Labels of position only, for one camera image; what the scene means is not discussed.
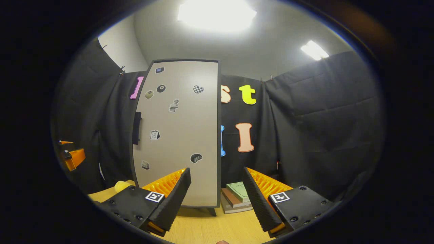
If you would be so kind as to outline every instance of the white wall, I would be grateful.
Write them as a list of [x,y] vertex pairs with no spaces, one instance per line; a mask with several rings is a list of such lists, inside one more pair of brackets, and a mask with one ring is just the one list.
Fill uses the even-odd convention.
[[119,21],[98,37],[104,51],[125,72],[145,71],[148,63],[143,57],[134,29],[134,15]]

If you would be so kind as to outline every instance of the black fabric backdrop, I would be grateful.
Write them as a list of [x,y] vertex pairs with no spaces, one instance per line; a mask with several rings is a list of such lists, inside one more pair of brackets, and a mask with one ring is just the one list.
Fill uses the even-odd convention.
[[[93,56],[82,57],[60,89],[57,128],[60,139],[85,149],[86,160],[67,174],[89,194],[132,179],[128,139],[135,107],[129,96],[137,77],[146,72],[119,77],[119,67],[97,42],[87,47],[87,53]],[[104,69],[95,71],[90,60]],[[375,80],[357,54],[333,55],[266,82],[221,77],[231,96],[221,110],[226,151],[221,160],[222,187],[241,181],[241,170],[247,166],[339,200],[349,186],[360,187],[373,170],[384,138],[381,107]],[[243,85],[255,89],[256,104],[242,100]],[[238,123],[252,124],[251,152],[237,150]]]

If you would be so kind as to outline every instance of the wooden table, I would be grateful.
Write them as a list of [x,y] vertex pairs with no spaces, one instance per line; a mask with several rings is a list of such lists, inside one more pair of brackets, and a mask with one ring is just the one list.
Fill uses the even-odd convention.
[[[115,194],[112,187],[89,197],[103,202]],[[220,206],[215,211],[217,216],[213,217],[207,209],[181,208],[170,231],[164,237],[155,236],[177,244],[215,244],[221,240],[230,244],[259,244],[272,240],[262,231],[253,210],[224,214]]]

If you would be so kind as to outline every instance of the blue sticker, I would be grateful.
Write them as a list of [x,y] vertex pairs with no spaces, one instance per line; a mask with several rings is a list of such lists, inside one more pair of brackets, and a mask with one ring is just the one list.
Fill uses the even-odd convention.
[[225,156],[226,152],[223,150],[223,131],[224,131],[224,126],[221,126],[221,134],[220,134],[220,142],[221,142],[221,156]]

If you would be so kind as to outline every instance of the book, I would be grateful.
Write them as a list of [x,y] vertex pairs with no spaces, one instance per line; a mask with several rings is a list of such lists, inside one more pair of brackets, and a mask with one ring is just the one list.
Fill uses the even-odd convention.
[[246,188],[242,181],[236,183],[226,184],[226,188],[232,192],[232,194],[238,198],[241,202],[250,201],[249,196],[247,195]]
[[222,188],[221,189],[221,193],[223,193],[224,198],[226,198],[226,200],[229,202],[229,204],[233,207],[233,208],[237,208],[237,207],[242,207],[242,206],[247,206],[250,204],[250,201],[246,201],[246,202],[241,202],[240,200],[238,200],[238,198],[236,198],[232,192],[230,192],[227,188]]
[[242,206],[242,207],[233,208],[229,204],[229,202],[227,201],[227,199],[223,196],[223,193],[221,193],[221,192],[220,192],[220,201],[221,201],[221,207],[223,208],[223,212],[225,214],[244,212],[244,211],[248,211],[248,210],[252,210],[253,209],[253,207],[252,207],[251,204],[246,205],[246,206]]

